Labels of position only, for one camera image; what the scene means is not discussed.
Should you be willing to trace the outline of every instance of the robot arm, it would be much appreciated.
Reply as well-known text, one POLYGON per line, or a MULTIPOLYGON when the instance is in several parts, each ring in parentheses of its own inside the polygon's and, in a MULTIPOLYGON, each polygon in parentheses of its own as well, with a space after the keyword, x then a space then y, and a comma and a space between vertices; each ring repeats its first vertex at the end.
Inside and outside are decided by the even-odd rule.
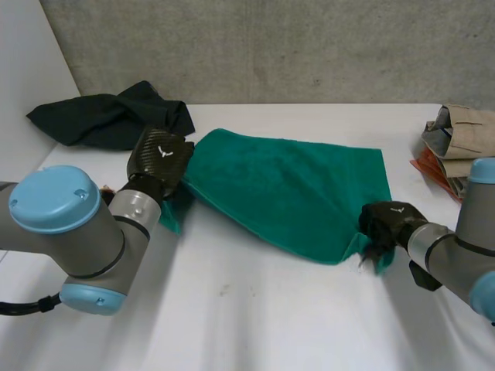
POLYGON ((365 257, 406 249, 418 286, 446 286, 495 322, 495 158, 476 160, 455 233, 430 223, 408 203, 363 206, 360 229, 371 238, 365 257))
POLYGON ((0 184, 2 247, 49 255, 68 275, 62 303, 113 315, 138 271, 163 197, 179 184, 193 149, 184 138, 145 129, 128 161, 128 183, 109 207, 89 176, 73 166, 0 184))

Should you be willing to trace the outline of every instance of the black cable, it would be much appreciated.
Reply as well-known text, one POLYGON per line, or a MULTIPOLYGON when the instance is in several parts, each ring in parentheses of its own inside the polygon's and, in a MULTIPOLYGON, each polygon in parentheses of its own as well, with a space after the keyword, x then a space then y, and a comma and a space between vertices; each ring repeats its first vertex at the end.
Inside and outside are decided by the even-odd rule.
POLYGON ((51 311, 60 304, 60 296, 47 296, 33 303, 5 303, 0 301, 0 315, 31 315, 33 313, 51 311))

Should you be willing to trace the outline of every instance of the white tabletop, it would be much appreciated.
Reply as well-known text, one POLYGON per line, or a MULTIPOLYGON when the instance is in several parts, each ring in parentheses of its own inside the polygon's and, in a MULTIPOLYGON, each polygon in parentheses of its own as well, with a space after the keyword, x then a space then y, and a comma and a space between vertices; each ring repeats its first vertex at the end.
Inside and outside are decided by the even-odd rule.
MULTIPOLYGON (((408 161, 434 104, 189 106, 200 140, 214 128, 369 148, 384 154, 392 196, 450 228, 459 206, 408 161)), ((76 165, 99 185, 126 181, 129 152, 58 145, 43 166, 76 165)), ((415 286, 398 250, 383 277, 351 257, 338 266, 294 257, 196 203, 184 232, 152 235, 114 317, 59 305, 0 318, 0 369, 492 370, 495 328, 441 288, 415 286)), ((65 274, 47 257, 9 252, 0 300, 33 301, 65 274)))

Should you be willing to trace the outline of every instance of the teal cloth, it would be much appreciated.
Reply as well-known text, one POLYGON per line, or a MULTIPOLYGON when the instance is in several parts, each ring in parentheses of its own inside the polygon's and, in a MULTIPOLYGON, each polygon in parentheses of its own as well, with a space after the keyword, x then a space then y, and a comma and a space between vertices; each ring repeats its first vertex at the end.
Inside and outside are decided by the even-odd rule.
MULTIPOLYGON (((369 244, 359 232, 366 203, 391 199, 381 151, 223 129, 197 145, 183 184, 261 239, 292 254, 338 264, 369 244)), ((161 223, 179 232, 181 197, 165 203, 161 223)), ((382 272, 394 258, 384 256, 382 272)))

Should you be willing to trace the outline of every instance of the white wall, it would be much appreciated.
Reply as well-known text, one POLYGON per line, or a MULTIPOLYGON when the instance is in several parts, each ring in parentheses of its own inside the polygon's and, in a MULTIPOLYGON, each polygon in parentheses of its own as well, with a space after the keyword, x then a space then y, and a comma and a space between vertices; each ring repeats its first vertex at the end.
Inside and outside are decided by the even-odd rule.
POLYGON ((39 2, 0 0, 0 181, 19 181, 55 145, 26 114, 77 96, 39 2))

